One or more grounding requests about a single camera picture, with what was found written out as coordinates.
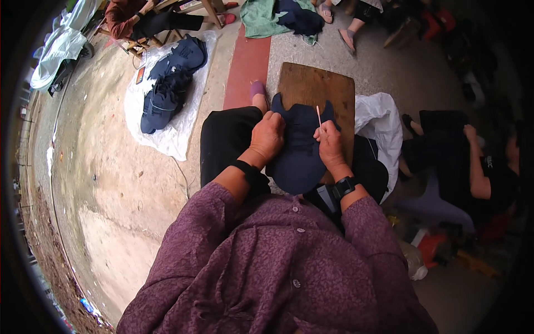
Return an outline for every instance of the white plastic sheet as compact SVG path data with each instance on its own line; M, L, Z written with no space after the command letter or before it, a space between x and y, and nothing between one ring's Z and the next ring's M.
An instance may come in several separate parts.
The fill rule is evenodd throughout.
M388 192L380 201L382 204L397 183L398 159L403 140L401 119L391 95L356 95L354 133L376 140L378 161L388 169Z
M134 139L139 144L151 146L165 155L174 157L178 161L186 160L185 155L187 153L189 137L193 131L200 101L204 93L204 87L208 80L209 67L217 42L217 34L213 30L208 30L198 36L198 38L206 42L208 62L193 74L193 81L187 89L187 98L184 107L167 124L165 129L156 130L151 135L142 133L140 128L141 115L143 114L145 95L152 89L152 85L156 82L155 79L147 79L150 76L150 71L158 60L170 53L171 48L178 45L178 42L166 44L159 49L152 48L147 52L143 81L135 84L137 79L136 71L132 81L126 88L126 95L124 97L126 124Z
M32 75L30 86L46 91L64 59L76 59L87 40L80 30L91 20L102 0L79 0L71 13L62 13L63 18L55 18L52 34L46 35L42 51L36 52L39 64Z

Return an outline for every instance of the wooden board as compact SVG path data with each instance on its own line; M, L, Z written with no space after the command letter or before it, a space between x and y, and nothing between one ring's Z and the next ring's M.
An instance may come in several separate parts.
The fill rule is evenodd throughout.
M321 113L329 100L334 107L334 116L341 127L343 157L352 165L354 146L354 79L315 67L283 63L278 80L278 92L282 105L289 110L295 103L319 106ZM332 183L329 173L323 183Z

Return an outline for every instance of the red stripe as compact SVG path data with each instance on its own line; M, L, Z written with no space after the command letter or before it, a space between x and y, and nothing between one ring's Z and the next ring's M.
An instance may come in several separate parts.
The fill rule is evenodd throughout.
M270 37L245 38L245 26L241 25L226 82L224 110L250 105L250 85L256 80L267 82L270 51Z

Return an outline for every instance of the woman's right hand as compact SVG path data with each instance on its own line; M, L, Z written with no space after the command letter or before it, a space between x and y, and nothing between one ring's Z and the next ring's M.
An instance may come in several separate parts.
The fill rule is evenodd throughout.
M341 133L336 129L334 122L326 121L315 130L313 137L320 143L319 156L330 172L345 165L341 152Z

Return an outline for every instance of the black watch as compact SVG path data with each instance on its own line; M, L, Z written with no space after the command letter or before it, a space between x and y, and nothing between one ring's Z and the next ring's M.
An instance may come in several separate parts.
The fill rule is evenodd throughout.
M234 166L241 169L241 171L245 174L245 181L247 181L247 183L251 186L254 185L262 176L262 173L259 169L247 164L242 160L236 160L231 163L230 166Z
M333 187L334 197L337 200L341 200L343 196L353 192L357 184L360 184L360 182L356 181L354 176L342 178L341 180L337 181Z

